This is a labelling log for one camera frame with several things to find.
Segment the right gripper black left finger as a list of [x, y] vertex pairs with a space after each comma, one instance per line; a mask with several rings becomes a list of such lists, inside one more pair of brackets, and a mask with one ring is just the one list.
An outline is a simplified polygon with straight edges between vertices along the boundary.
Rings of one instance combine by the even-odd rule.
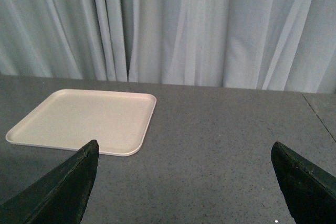
[[92, 140], [38, 181], [1, 205], [1, 223], [80, 223], [97, 173]]

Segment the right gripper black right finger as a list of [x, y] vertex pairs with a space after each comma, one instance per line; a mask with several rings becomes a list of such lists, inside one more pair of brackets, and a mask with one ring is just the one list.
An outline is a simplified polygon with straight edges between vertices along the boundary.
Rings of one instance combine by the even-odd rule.
[[335, 223], [334, 176], [280, 142], [271, 161], [295, 223]]

